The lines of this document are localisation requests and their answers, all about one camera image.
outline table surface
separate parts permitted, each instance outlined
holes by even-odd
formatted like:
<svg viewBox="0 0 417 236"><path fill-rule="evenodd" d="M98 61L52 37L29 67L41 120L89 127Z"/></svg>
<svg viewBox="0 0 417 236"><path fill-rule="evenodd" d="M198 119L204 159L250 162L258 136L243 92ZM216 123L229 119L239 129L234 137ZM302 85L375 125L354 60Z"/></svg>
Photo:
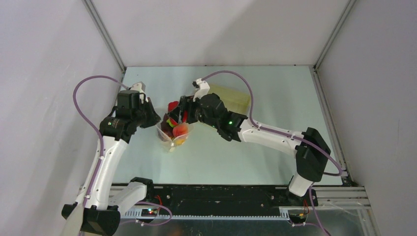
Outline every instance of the table surface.
<svg viewBox="0 0 417 236"><path fill-rule="evenodd" d="M247 79L254 93L254 119L276 127L305 131L316 128L330 146L329 133L308 66L181 66L128 67L123 83L142 81L155 108L166 109L182 95L192 95L192 82L218 70L232 70ZM248 90L231 74L211 77L207 82ZM337 169L328 162L327 172ZM115 183L133 177L168 184L274 184L286 185L296 172L293 157L252 143L227 142L204 124L194 124L184 145L167 152L156 127L138 129L123 154ZM341 185L340 177L324 176L321 185Z"/></svg>

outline metal frame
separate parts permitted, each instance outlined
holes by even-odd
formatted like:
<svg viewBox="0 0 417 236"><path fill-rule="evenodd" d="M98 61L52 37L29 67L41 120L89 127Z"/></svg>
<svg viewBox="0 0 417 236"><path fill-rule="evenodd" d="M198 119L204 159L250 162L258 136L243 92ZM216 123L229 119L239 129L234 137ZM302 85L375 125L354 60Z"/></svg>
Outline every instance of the metal frame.
<svg viewBox="0 0 417 236"><path fill-rule="evenodd" d="M104 26L103 21L101 20L100 15L98 14L97 9L95 8L94 3L92 0L83 0L84 6L86 7L87 11L89 12L92 20L94 21L95 26L98 29L98 32L103 37L104 43L109 48L110 53L112 54L113 58L115 59L116 63L118 64L122 73L126 71L126 66L124 65L116 47L111 39L109 32L107 31L106 27Z"/></svg>
<svg viewBox="0 0 417 236"><path fill-rule="evenodd" d="M334 26L332 32L330 33L330 36L329 36L324 48L320 52L319 58L317 58L317 61L314 64L315 68L319 68L322 65L323 60L324 60L328 50L332 46L336 36L340 33L340 29L345 24L345 21L348 18L348 16L350 15L350 13L351 13L353 7L355 6L356 2L357 2L357 0L349 0L348 3L346 4L345 9L343 9L342 14L340 15L339 19L337 20L336 25Z"/></svg>
<svg viewBox="0 0 417 236"><path fill-rule="evenodd" d="M380 232L376 227L375 217L373 215L370 202L365 192L364 187L352 187L352 176L349 173L349 163L346 162L345 156L342 151L342 147L340 145L339 136L337 135L335 124L333 122L332 114L326 100L326 95L323 89L323 86L320 82L319 75L317 73L318 69L320 68L321 64L323 63L324 58L326 57L327 52L331 48L332 44L335 41L335 38L340 33L342 26L345 24L347 17L352 12L353 7L357 0L349 0L346 4L343 13L339 17L337 24L333 28L324 48L322 49L319 57L317 58L314 65L310 65L310 73L313 80L313 84L315 86L317 96L319 98L320 106L322 109L323 116L325 118L326 127L330 134L330 141L334 148L335 157L337 161L342 166L344 170L342 175L343 186L341 187L328 187L328 186L316 186L314 189L317 193L317 200L319 202L319 206L316 207L317 210L335 210L335 209L342 209L342 210L357 210L357 215L360 218L360 222L362 225L362 230L365 236L380 236ZM106 46L109 48L113 58L117 62L120 70L124 73L126 70L126 66L124 65L104 23L102 22L99 13L97 12L96 7L92 0L83 0L83 3L91 15L98 31L100 32L101 36L103 37ZM112 186L110 190L110 197L116 195L119 191L121 191L124 186ZM286 188L286 186L279 186L276 188ZM297 206L283 206L280 207L283 212L283 216L286 216L286 212L293 209L301 209L301 207ZM131 213L127 213L127 218L131 217L128 216L129 214L134 215L136 209L133 207L131 208ZM206 219L205 217L185 217L187 219Z"/></svg>
<svg viewBox="0 0 417 236"><path fill-rule="evenodd" d="M345 156L342 151L342 147L340 145L339 136L336 132L336 127L333 122L333 118L330 112L330 107L328 105L328 102L326 100L326 96L323 90L323 86L320 82L319 75L317 74L316 69L314 66L309 66L310 68L310 74L311 78L313 79L313 84L316 89L317 96L319 98L320 107L322 109L323 117L325 118L326 127L328 130L328 133L330 134L330 142L334 149L334 156L336 157L337 161L339 162L340 166L342 167L342 170L344 170L342 177L350 177L352 180L352 176L349 175L348 172L348 166L345 160Z"/></svg>
<svg viewBox="0 0 417 236"><path fill-rule="evenodd" d="M109 198L115 196L126 186L113 185L110 189ZM277 186L275 189L286 189L286 186ZM368 200L364 187L313 187L316 191L319 205L318 210L371 210L371 203ZM280 206L283 212L287 210L303 209L301 206ZM372 224L371 217L366 218Z"/></svg>

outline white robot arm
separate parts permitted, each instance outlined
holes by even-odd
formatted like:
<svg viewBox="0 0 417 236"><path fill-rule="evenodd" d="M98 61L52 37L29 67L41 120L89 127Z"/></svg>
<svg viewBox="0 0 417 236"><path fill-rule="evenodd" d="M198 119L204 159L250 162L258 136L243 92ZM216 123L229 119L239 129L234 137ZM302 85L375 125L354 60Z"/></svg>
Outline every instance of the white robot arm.
<svg viewBox="0 0 417 236"><path fill-rule="evenodd" d="M168 113L170 118L181 123L180 118L187 111L187 123L199 121L208 124L216 128L227 141L257 143L294 157L297 172L291 180L289 191L299 197L304 196L314 182L321 180L328 158L302 141L312 142L330 154L330 149L317 130L308 128L306 132L298 132L262 124L228 111L216 94L208 94L210 88L207 82L197 79L193 86L196 89L194 96L181 97L178 106Z"/></svg>
<svg viewBox="0 0 417 236"><path fill-rule="evenodd" d="M137 83L119 92L118 103L112 109L115 116L110 114L100 123L101 137L87 179L75 203L62 208L61 214L67 219L62 236L77 235L79 228L89 233L113 235L120 216L146 198L146 179L132 180L123 191L109 198L116 168L130 137L137 127L151 127L161 120L144 89L144 84Z"/></svg>
<svg viewBox="0 0 417 236"><path fill-rule="evenodd" d="M170 118L181 123L183 114L187 111L187 123L199 121L213 126L227 141L258 143L294 157L297 161L297 172L288 190L295 196L304 196L314 182L321 180L328 159L308 144L293 138L296 136L306 139L330 153L328 146L315 129L308 128L306 132L298 132L249 120L245 115L228 111L216 94L208 94L207 82L198 79L193 85L196 88L195 95L181 97L178 106L168 113ZM82 231L113 235L119 226L121 215L138 201L153 197L152 188L148 188L148 185L153 185L151 180L134 178L124 190L109 198L117 165L129 144L130 137L136 132L137 127L151 127L160 121L144 90L145 85L137 83L129 90L121 91L118 94L118 104L113 110L116 112L115 117L109 115L101 122L100 133L103 139L98 141L87 180L75 203L64 205L62 209L61 214L67 219L67 224L73 215L72 212L77 212L80 213L79 218L81 218L78 227L81 226ZM279 131L286 135L278 135L267 130ZM103 142L104 146L102 156L100 156L100 142Z"/></svg>

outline purple cable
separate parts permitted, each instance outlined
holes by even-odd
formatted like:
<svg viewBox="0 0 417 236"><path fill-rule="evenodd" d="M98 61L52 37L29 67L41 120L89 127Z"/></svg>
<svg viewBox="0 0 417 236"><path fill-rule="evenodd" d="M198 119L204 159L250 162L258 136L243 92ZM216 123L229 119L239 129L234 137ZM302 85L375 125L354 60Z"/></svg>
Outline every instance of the purple cable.
<svg viewBox="0 0 417 236"><path fill-rule="evenodd" d="M165 209L169 213L170 217L166 221L164 221L162 223L157 223L157 224L145 223L145 222L142 222L140 220L136 220L135 219L135 220L126 220L126 221L123 221L119 225L124 225L124 224L128 224L128 223L141 223L143 225L159 226L159 225L164 225L164 224L168 223L172 219L172 212L166 206L163 206L163 205L160 205L160 204L156 204L156 203L148 203L148 202L137 202L136 204L151 205L151 206L163 208L163 209Z"/></svg>
<svg viewBox="0 0 417 236"><path fill-rule="evenodd" d="M75 105L75 109L77 109L77 111L78 111L78 113L80 114L80 116L94 129L94 131L96 132L96 134L97 134L97 136L98 136L98 139L100 140L100 156L103 156L103 153L104 153L104 142L103 142L103 136L101 135L101 133L100 133L100 131L98 130L98 128L91 122L91 120L89 120L85 115L84 115L84 113L81 111L81 109L80 109L80 107L78 106L78 102L77 102L77 91L78 91L78 89L80 88L80 86L85 82L85 81L88 81L88 80L92 80L92 79L95 79L95 78L105 78L105 79L109 79L109 80L111 80L111 81L114 81L114 82L116 82L116 83L118 83L118 84L120 84L120 86L122 86L123 88L125 88L125 89L129 89L126 85L124 85L124 84L122 84L121 82L119 82L118 80L116 80L116 79L114 79L114 78L112 78L112 77L109 77L109 76L105 76L105 75L95 75L95 76L90 76L90 77L87 77L87 78L85 78L85 79L83 79L82 81L80 81L78 84L77 84L77 86L75 87L75 89L74 89L74 92L72 93L72 100L74 101L74 105ZM86 195L90 195L90 193L91 193L91 188L92 188L92 185L93 185L93 183L94 183L94 181L95 181L95 177L97 176L97 172L98 172L98 169L99 169L99 167L100 167L100 164L101 164L101 159L98 159L98 161L97 161L97 165L95 166L95 169L94 169L94 172L93 172L93 174L92 174L92 177L91 177L91 181L90 181L90 183L89 183L89 187L87 188L87 192L86 192ZM84 200L83 200L83 206L85 207L86 206L86 203L87 203L87 198L84 198Z"/></svg>
<svg viewBox="0 0 417 236"><path fill-rule="evenodd" d="M234 71L230 71L230 70L220 70L220 71L216 71L216 72L213 72L213 73L211 73L211 74L209 74L209 75L207 75L207 76L205 76L204 78L202 78L201 80L202 81L205 81L205 80L207 80L208 78L210 78L210 77L212 77L212 76L215 76L215 75L217 75L217 74L220 74L220 73L228 73L228 74L233 74L233 75L236 75L237 77L239 77L245 84L246 84L246 86L247 86L247 88L248 88L248 90L249 90L249 93L250 93L250 110L249 110L249 120L250 120L250 122L253 124L253 126L255 126L256 128L258 128L258 129L261 129L261 130L265 130L265 131L268 131L268 132L272 132L272 133L276 133L276 134L279 134L279 135L282 135L282 136L284 136L284 137L288 137L288 138L291 138L292 137L292 135L291 134L288 134L288 133L285 133L285 132L281 132L281 131L279 131L279 130L274 130L274 129L270 129L270 128L265 128L265 127L263 127L263 126L261 126L261 127L259 127L257 124L256 124L256 122L253 120L253 117L252 117L252 113L253 113L253 100L254 100L254 96L253 96L253 92L252 92L252 88L250 87L250 85L249 85L249 83L248 83L248 81L245 79L245 78L243 78L240 74L238 74L238 73L236 73L236 72L234 72ZM328 175L328 176L341 176L342 175L342 168L340 167L340 165L335 161L335 160L333 160L333 158L327 153L327 152L325 152L323 149L321 149L319 146L317 146L317 145L315 145L314 143L312 143L312 142L310 142L310 141L308 141L308 140L306 140L306 139L303 139L303 138L301 138L301 137L297 137L297 136L293 136L292 137L293 139L296 139L296 140L299 140L299 141L301 141L301 142L304 142L304 143L306 143L306 144L308 144L308 145L310 145L310 146L312 146L314 149L316 149L316 150L318 150L321 154L323 154L325 157L327 157L327 159L329 159L332 163L333 163L333 165L335 165L336 166L336 168L337 168L337 170L339 171L339 173L337 173L337 174L334 174L334 173L327 173L327 172L324 172L324 175ZM314 226L316 226L316 227L319 227L320 229L322 229L322 231L323 232L325 232L328 236L330 236L330 234L328 233L328 231L322 226L322 223L321 223L321 221L320 221L320 219L319 219L319 217L318 217L318 215L317 215L317 212L316 212L316 208L314 207L314 204L313 204L313 197L312 197L312 194L311 194L311 186L308 188L308 194L309 194L309 196L310 196L310 202L311 202L311 206L313 207L313 212L314 212L314 214L316 215L316 218L317 218L317 222L319 223L319 225L316 225L316 224L312 224L312 223L306 223L306 225L314 225Z"/></svg>
<svg viewBox="0 0 417 236"><path fill-rule="evenodd" d="M306 225L312 225L312 226L315 226L315 227L317 227L317 228L321 229L321 228L320 228L320 226L318 226L318 225L316 225L316 224L313 224L313 223L294 224L294 227L297 227L297 226L306 226ZM329 233L326 229L324 229L324 230L325 230L325 232L326 232L326 234L327 234L327 235L331 236L331 235L330 235L330 233Z"/></svg>
<svg viewBox="0 0 417 236"><path fill-rule="evenodd" d="M310 203L311 203L311 207L313 208L313 212L314 212L314 215L316 216L316 219L317 219L317 223L319 223L319 225L316 225L316 224L311 224L311 225L314 225L314 226L316 226L316 227L319 227L320 229L322 229L323 230L323 232L325 232L326 234L327 234L327 236L331 236L330 235L330 233L323 227L323 225L322 225L322 222L320 221L320 218L319 218L319 216L317 215L317 211L316 211L316 207L314 206L314 202L313 202L313 196L312 196L312 194L311 194L311 186L308 188L308 195L309 195L309 197L310 197Z"/></svg>
<svg viewBox="0 0 417 236"><path fill-rule="evenodd" d="M205 76L201 80L202 81L205 81L208 78L210 78L212 76L215 76L217 74L220 74L220 73L228 73L228 74L236 75L237 77L239 77L246 84L246 86L247 86L247 88L249 90L249 94L250 94L249 120L253 124L253 126L255 126L256 128L259 128L259 126L256 124L256 122L253 120L253 117L252 117L253 103L254 103L254 101L253 101L254 100L254 96L253 96L252 88L250 87L248 81L244 77L242 77L240 74L238 74L238 73L236 73L234 71L220 70L220 71L216 71L214 73L211 73L211 74ZM268 132L271 132L271 133L276 133L276 134L279 134L279 135L282 135L282 136L285 136L285 137L288 137L288 138L291 138L291 136L292 136L291 134L288 134L288 133L285 133L285 132L281 132L279 130L274 130L274 129L266 128L266 127L263 127L263 126L261 126L259 129L265 130L265 131L268 131ZM310 142L308 140L305 140L303 138L300 138L300 137L297 137L297 136L293 136L293 139L296 139L296 140L299 140L301 142L304 142L304 143L312 146L313 148L317 149L319 152L321 152L321 154L323 154L325 157L327 157L333 163L333 165L336 166L336 168L339 171L339 173L337 173L337 174L324 172L325 175L328 175L328 176L341 176L342 175L342 172L343 171L342 171L342 168L340 167L340 165L337 164L337 162L335 160L333 160L333 158L327 152L325 152L323 149L321 149L320 147L318 147L314 143L312 143L312 142Z"/></svg>

